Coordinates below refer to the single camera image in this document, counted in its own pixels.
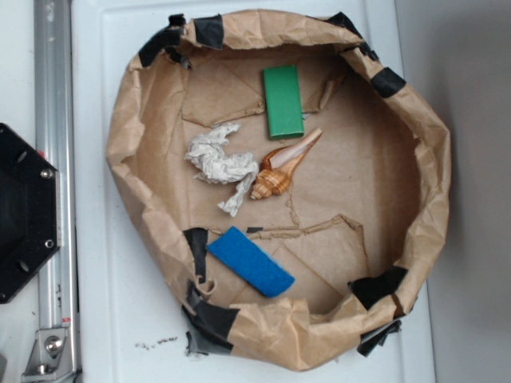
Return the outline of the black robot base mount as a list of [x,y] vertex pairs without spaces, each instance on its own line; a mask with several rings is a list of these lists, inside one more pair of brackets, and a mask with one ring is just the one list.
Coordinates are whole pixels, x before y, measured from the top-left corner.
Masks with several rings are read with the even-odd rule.
[[1,124],[1,303],[10,302],[59,249],[58,170]]

